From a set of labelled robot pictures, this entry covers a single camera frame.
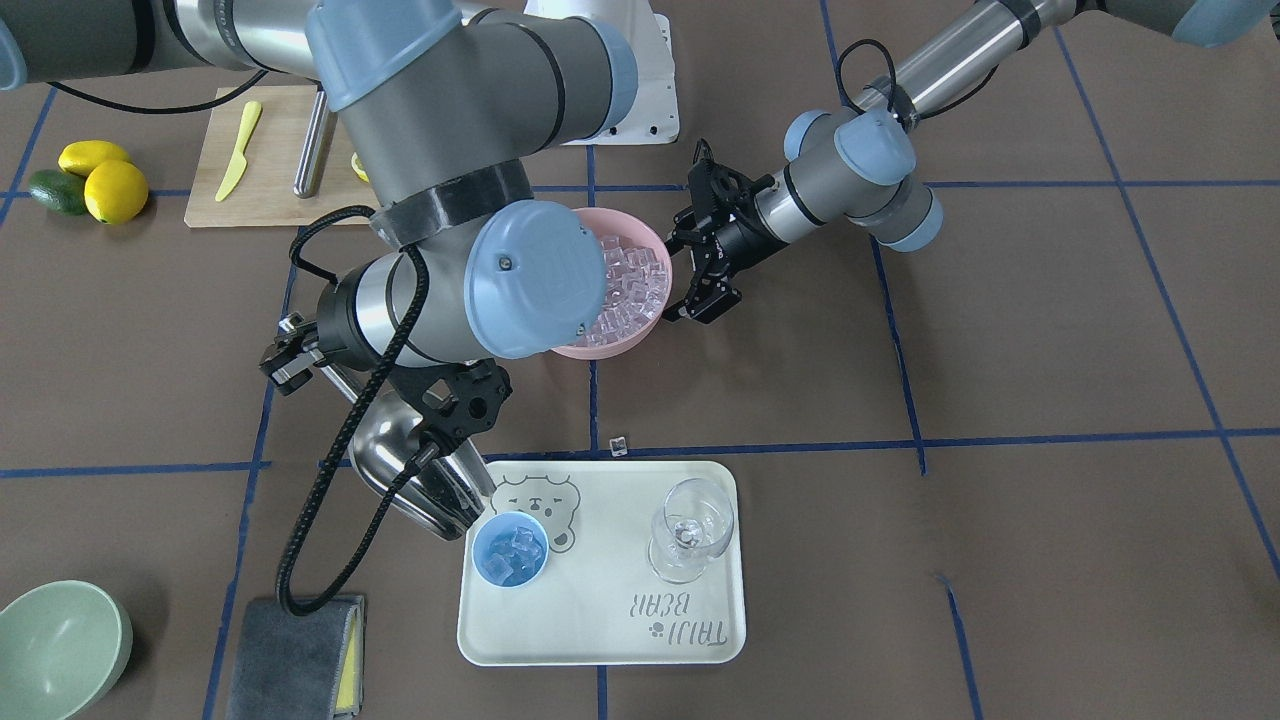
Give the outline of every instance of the green bowl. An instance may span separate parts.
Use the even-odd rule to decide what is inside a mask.
[[[0,720],[65,720],[124,671],[129,616],[81,580],[41,585],[0,611]]]

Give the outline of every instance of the yellow fruit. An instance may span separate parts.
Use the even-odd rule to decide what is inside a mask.
[[[82,140],[63,147],[58,156],[58,167],[65,173],[87,178],[95,168],[106,160],[129,161],[129,154],[123,147],[105,140]]]
[[[147,204],[147,178],[123,160],[106,160],[84,181],[84,206],[101,223],[127,223]]]
[[[360,161],[360,155],[355,152],[351,154],[351,169],[356,170],[356,177],[369,182],[369,174],[365,173],[365,164]]]

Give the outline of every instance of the blue joint cap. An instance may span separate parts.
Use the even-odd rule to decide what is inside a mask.
[[[887,111],[876,109],[858,115],[836,129],[840,158],[868,182],[892,187],[915,169],[915,149],[902,126]]]
[[[558,202],[521,200],[480,228],[462,295],[480,345],[495,357],[527,357],[570,345],[604,306],[600,243]]]
[[[600,36],[604,53],[609,56],[609,72],[613,76],[609,113],[600,128],[591,133],[591,137],[595,137],[621,123],[631,111],[631,106],[636,104],[636,94],[640,92],[640,68],[636,65],[636,54],[631,50],[631,44],[618,32],[618,28],[591,18],[576,19],[591,26],[591,29]]]
[[[896,242],[881,242],[881,245],[899,252],[914,252],[933,242],[933,238],[938,237],[943,220],[942,202],[940,202],[937,196],[933,195],[932,188],[925,190],[929,191],[929,211],[924,214],[924,219],[920,220],[920,224],[902,240]]]
[[[1174,40],[1201,47],[1226,45],[1262,22],[1272,0],[1199,0],[1174,28]]]
[[[461,24],[451,0],[320,0],[306,35],[329,109],[369,95]]]
[[[829,114],[826,110],[809,110],[808,113],[800,113],[796,119],[791,120],[791,127],[787,128],[787,135],[782,138],[782,155],[787,159],[787,163],[800,156],[800,149],[804,146],[804,136],[809,133],[813,123],[818,122],[818,118],[824,118]]]
[[[27,60],[18,40],[0,18],[0,90],[17,90],[27,85]]]

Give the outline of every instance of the bear illustration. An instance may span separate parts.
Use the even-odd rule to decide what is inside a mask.
[[[547,529],[552,552],[567,552],[573,547],[573,512],[581,500],[582,493],[568,475],[563,480],[547,475],[525,475],[512,480],[503,475],[489,505],[494,512],[520,510],[538,518]]]

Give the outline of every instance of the pink bowl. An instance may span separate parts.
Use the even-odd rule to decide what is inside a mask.
[[[653,228],[644,224],[637,218],[627,215],[620,210],[611,210],[608,208],[579,208],[573,211],[577,213],[577,219],[581,220],[588,229],[595,233],[595,237],[616,234],[622,238],[623,247],[648,247],[654,251],[654,254],[662,260],[663,266],[667,268],[667,283],[666,287],[660,288],[662,302],[663,306],[666,306],[667,300],[671,299],[671,255],[667,254],[667,246],[662,243],[662,238],[658,237],[658,233],[653,232]],[[657,327],[659,320],[662,320],[662,315],[658,315],[645,323],[644,327],[626,340],[609,342],[596,347],[573,347],[571,345],[564,345],[561,347],[553,347],[552,352],[558,352],[566,357],[573,357],[576,360],[604,360],[605,357],[613,357],[614,355],[621,355],[640,345],[640,341],[653,332],[653,328]]]

